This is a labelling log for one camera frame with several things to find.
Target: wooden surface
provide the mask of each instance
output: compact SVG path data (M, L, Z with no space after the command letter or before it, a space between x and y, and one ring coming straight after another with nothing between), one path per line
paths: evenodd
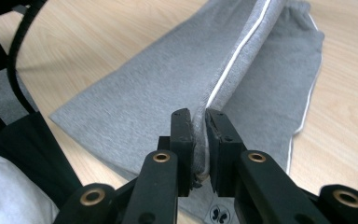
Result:
M118 188L105 168L48 115L184 21L206 0L49 0L21 48L18 70L83 184ZM358 189L358 1L311 0L325 34L324 59L305 128L294 140L290 176L318 193L326 184ZM0 42L11 42L21 16L0 17ZM183 223L188 222L180 217Z

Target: white piping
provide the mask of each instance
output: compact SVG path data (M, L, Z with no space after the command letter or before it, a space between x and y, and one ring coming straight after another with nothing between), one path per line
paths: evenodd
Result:
M222 87L223 83L225 82L228 72L231 70L232 65L237 60L238 55L240 54L243 46L248 42L248 40L251 38L251 36L255 33L255 30L260 25L261 21L264 19L264 16L266 15L267 8L269 7L270 0L266 1L266 4L263 6L263 10L261 11L260 17L255 22L255 25L252 27L252 29L249 31L249 33L245 36L245 38L240 42L238 47L235 49L234 54L232 55L231 59L229 60L225 70L223 71L222 76L217 81L216 86L214 86L213 91L211 95L209 96L208 102L206 104L206 108L210 107L212 104L212 101L216 97L217 93L219 92L220 88Z
M315 21L313 21L313 18L310 14L308 14L310 16L310 20L312 21L313 23L313 26L315 27L315 29L317 31L319 31L318 27L316 26L316 23ZM294 132L294 135L298 134L303 128L304 128L304 123L305 123L305 118L307 116L307 113L308 113L308 109L310 107L310 97L313 93L313 89L315 87L315 84L316 84L316 80L318 79L318 76L319 74L321 73L321 68L322 68L322 61L323 61L323 55L321 54L321 60L320 60L320 63L319 63L319 68L318 68L318 71L316 72L316 77L315 79L313 79L313 82L312 82L312 85L310 87L310 92L308 94L308 98L307 98L307 105L306 105L306 108L304 110L304 114L303 114L303 118L301 120L301 125L297 128L297 130L295 130ZM292 163L292 148L293 148L293 137L290 139L290 147L289 147L289 153L288 153L288 157L287 157L287 164L286 164L286 173L288 175L290 175L290 167L291 167L291 163Z

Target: black mechanical arm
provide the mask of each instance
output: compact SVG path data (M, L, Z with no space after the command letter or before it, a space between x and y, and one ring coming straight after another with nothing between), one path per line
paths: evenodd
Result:
M228 117L206 112L211 183L219 197L235 198L240 223L356 223L358 191L331 185L319 197L299 188L270 155L248 150ZM190 113L172 113L171 136L159 138L141 173L114 190L104 184L79 189L54 223L176 223L177 198L193 188L194 139Z

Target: white fabric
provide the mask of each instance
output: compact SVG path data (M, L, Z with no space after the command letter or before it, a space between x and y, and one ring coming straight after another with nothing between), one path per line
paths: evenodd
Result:
M0 157L0 224L52 223L54 202L13 163Z

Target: gray cloth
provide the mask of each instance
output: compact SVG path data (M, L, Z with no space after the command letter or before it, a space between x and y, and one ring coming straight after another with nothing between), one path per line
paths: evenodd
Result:
M282 6L283 0L211 0L191 19L50 117L107 165L138 174L144 157L157 148L158 137L170 134L171 113L187 107L197 141L194 170L207 176L209 153L203 124L211 92L240 42L250 36L211 103L221 109Z
M324 34L309 11L309 4L288 2L223 109L248 149L267 152L286 171L291 140L303 127L322 60ZM183 209L211 224L217 223L211 218L216 206L232 221L224 223L238 223L232 202L212 194L210 183L179 200Z
M158 137L169 135L170 114L187 107L199 137L196 170L207 174L203 114L227 61L251 29L248 22L255 24L266 3L250 2L210 1L51 118L108 165L137 174ZM248 148L266 151L287 169L291 139L302 127L321 62L324 35L312 24L310 6L299 2L289 2L272 29L281 6L269 3L210 107L228 114ZM216 208L230 213L224 223L238 222L232 201L215 197L207 181L179 205L206 223L217 223L211 219Z
M30 102L31 106L37 110L37 106L34 103L30 93L26 90L24 84L18 79L21 91L24 93L25 98ZM10 124L24 116L28 112L22 107L19 100L10 88L10 84L7 79L7 70L0 71L0 118L5 124Z

